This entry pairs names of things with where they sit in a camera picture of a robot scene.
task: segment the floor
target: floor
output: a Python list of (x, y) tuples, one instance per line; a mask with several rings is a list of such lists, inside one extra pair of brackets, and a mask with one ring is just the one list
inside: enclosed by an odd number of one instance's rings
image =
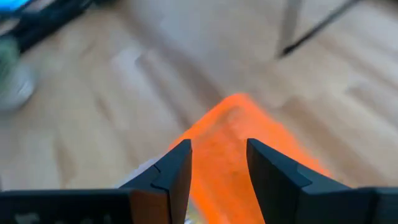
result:
[[(343, 0), (306, 0), (297, 35)], [(4, 189), (111, 187), (224, 97), (249, 93), (352, 185), (398, 185), (398, 5), (365, 1), (291, 56), (285, 1), (120, 0), (28, 52), (0, 120)]]

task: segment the black plastic jaw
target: black plastic jaw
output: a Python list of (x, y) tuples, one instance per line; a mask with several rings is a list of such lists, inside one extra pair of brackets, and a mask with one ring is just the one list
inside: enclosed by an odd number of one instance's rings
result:
[(0, 223), (184, 223), (191, 167), (184, 140), (120, 189), (1, 192)]
[(398, 223), (398, 188), (351, 189), (256, 139), (247, 159), (267, 224)]

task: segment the clamp jaw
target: clamp jaw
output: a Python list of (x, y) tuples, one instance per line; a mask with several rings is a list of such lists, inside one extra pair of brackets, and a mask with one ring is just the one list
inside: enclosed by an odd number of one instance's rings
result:
[(251, 182), (267, 224), (392, 224), (398, 188), (352, 189), (248, 139)]

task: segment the blue object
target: blue object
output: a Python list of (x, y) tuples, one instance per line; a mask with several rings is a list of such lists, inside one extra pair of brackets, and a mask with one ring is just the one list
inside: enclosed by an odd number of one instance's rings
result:
[(0, 0), (0, 10), (15, 11), (28, 3), (30, 0)]

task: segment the orange plastic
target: orange plastic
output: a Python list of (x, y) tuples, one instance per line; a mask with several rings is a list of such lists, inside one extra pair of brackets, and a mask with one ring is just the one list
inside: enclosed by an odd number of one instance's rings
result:
[(245, 94), (224, 99), (180, 136), (192, 140), (190, 196), (208, 223), (264, 223), (246, 162), (246, 139), (256, 138), (328, 175), (294, 137)]

